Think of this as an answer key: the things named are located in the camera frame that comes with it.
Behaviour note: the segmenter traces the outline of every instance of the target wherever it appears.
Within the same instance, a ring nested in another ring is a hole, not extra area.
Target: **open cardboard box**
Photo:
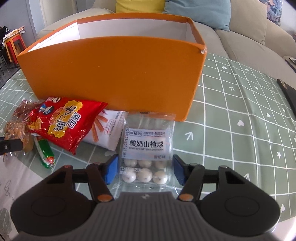
[[[184,121],[205,57],[190,18],[120,13],[73,21],[17,59],[40,99],[91,99],[111,110],[173,113]]]

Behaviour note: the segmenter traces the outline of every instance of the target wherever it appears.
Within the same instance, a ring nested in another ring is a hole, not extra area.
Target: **orange stool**
[[[4,42],[10,62],[15,65],[18,64],[17,56],[26,49],[26,45],[22,39],[21,34],[13,35]]]

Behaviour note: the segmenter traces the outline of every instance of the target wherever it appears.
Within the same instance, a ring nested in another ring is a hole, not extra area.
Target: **yogurt coated hawthorn ball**
[[[138,171],[137,178],[140,182],[148,183],[152,179],[152,172],[148,168],[142,168]]]
[[[148,168],[151,167],[152,161],[138,160],[140,167]]]
[[[126,171],[123,175],[122,175],[122,179],[126,182],[126,183],[132,183],[135,179],[136,179],[137,175],[134,171]]]
[[[168,181],[168,175],[164,171],[158,171],[153,175],[153,182],[159,185],[165,184]]]
[[[127,167],[135,167],[137,165],[137,160],[134,160],[134,159],[124,159],[124,164]]]
[[[168,164],[168,161],[155,161],[155,167],[157,169],[165,169]]]

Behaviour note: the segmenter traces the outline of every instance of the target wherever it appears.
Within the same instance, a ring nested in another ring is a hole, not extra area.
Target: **grid pattern tablecloth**
[[[0,90],[0,136],[22,99],[36,97],[20,70]],[[174,123],[174,154],[207,169],[231,167],[278,202],[283,221],[296,216],[295,123],[276,80],[208,54],[188,118]],[[54,170],[66,164],[85,168],[113,154],[84,142],[76,156],[51,146],[57,159]],[[19,159],[43,178],[52,172],[41,165],[35,150]],[[78,184],[77,190],[90,197],[87,184]],[[214,190],[214,184],[206,184],[202,196]]]

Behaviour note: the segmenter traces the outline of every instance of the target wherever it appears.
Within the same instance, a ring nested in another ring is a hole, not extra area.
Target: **yogurt coated hawthorn package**
[[[120,181],[145,189],[171,187],[174,118],[154,112],[128,114],[121,140]]]

